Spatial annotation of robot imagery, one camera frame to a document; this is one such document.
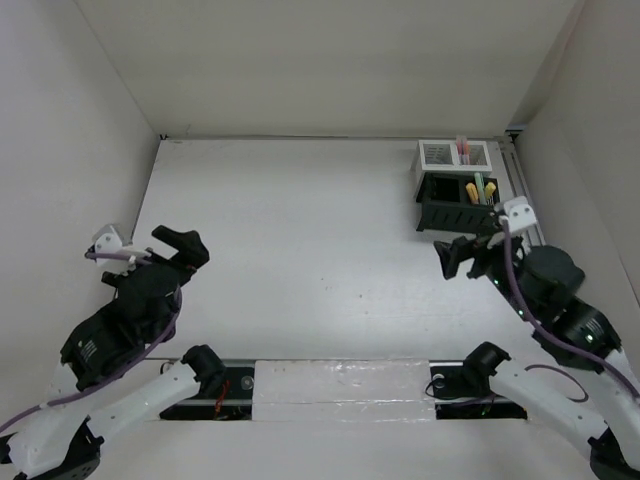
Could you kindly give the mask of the yellow highlighter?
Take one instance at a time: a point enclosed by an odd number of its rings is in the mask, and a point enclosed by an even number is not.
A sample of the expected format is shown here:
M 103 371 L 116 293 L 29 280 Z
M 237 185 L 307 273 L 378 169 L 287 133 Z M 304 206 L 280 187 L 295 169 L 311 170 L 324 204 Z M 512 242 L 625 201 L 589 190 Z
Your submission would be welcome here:
M 488 182 L 485 186 L 484 186 L 484 198 L 485 198 L 485 204 L 486 205 L 493 205 L 494 204 L 494 195 L 495 192 L 497 191 L 497 186 L 494 182 Z

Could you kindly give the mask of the green highlighter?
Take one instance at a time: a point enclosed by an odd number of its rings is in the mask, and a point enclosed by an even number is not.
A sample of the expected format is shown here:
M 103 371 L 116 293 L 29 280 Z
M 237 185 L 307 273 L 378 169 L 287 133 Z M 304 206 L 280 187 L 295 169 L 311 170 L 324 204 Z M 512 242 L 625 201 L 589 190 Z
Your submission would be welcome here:
M 482 205 L 486 205 L 487 201 L 486 201 L 486 196 L 484 193 L 484 178 L 483 175 L 480 172 L 475 172 L 474 173 L 474 181 L 475 181 L 475 185 L 476 185 L 476 190 L 478 193 L 478 200 L 479 203 Z

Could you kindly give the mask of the red pen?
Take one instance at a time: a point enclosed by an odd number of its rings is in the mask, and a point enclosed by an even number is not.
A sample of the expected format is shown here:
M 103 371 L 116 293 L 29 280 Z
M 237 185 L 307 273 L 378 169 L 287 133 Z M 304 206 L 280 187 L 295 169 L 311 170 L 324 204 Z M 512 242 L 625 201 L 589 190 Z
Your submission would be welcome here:
M 462 135 L 458 135 L 456 137 L 456 147 L 457 147 L 457 152 L 458 152 L 458 156 L 463 159 L 464 155 L 466 154 L 466 137 L 462 136 Z

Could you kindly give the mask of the orange highlighter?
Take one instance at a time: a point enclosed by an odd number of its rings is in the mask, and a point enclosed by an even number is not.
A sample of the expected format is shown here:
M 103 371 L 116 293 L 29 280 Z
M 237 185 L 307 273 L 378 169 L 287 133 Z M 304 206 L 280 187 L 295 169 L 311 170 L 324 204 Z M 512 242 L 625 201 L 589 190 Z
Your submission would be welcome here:
M 465 189 L 470 202 L 474 205 L 478 205 L 480 203 L 480 200 L 476 185 L 474 183 L 467 183 Z

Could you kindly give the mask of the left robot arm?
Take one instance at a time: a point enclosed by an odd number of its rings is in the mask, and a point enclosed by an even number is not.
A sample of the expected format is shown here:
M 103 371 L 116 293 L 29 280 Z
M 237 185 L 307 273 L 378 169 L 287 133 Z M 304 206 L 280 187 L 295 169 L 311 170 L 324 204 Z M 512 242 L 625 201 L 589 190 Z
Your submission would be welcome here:
M 99 396 L 171 340 L 182 308 L 182 289 L 210 260 L 195 230 L 164 225 L 153 238 L 174 249 L 165 258 L 139 250 L 118 228 L 104 226 L 85 256 L 115 293 L 79 323 L 60 350 L 43 402 L 1 426 L 1 461 L 19 479 L 86 479 L 104 446 L 127 429 L 196 395 L 222 387 L 226 367 L 206 345 L 191 347 L 154 380 L 108 406 Z

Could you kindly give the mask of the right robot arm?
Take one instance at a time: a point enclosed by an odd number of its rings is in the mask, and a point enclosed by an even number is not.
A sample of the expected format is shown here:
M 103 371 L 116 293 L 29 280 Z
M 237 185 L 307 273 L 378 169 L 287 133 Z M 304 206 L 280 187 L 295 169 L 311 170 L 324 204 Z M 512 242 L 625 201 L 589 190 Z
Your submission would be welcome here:
M 571 443 L 597 478 L 636 479 L 639 381 L 608 318 L 578 297 L 584 271 L 560 248 L 524 246 L 517 229 L 532 215 L 529 208 L 504 209 L 490 235 L 437 241 L 434 248 L 445 279 L 471 261 L 468 278 L 491 281 L 594 411 L 536 379 L 491 342 L 481 343 L 447 373 L 433 370 L 425 392 L 446 408 L 489 409 L 494 399 L 505 398 Z

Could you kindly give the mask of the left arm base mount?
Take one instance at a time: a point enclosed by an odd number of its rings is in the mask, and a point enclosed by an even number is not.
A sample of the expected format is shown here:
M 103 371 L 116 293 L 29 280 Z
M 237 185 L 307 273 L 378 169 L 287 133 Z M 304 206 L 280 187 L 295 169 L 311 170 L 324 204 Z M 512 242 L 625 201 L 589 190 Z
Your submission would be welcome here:
M 165 421 L 249 421 L 252 419 L 255 362 L 225 362 L 223 383 L 213 394 L 199 393 L 159 414 Z

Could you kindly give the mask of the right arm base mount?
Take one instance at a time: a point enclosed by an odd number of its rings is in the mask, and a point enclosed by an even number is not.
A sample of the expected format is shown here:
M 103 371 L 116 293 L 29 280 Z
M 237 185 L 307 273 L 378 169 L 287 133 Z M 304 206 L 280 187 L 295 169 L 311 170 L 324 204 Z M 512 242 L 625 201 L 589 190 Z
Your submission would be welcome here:
M 526 410 L 493 393 L 484 380 L 469 380 L 462 360 L 429 362 L 424 393 L 434 401 L 437 420 L 527 420 Z

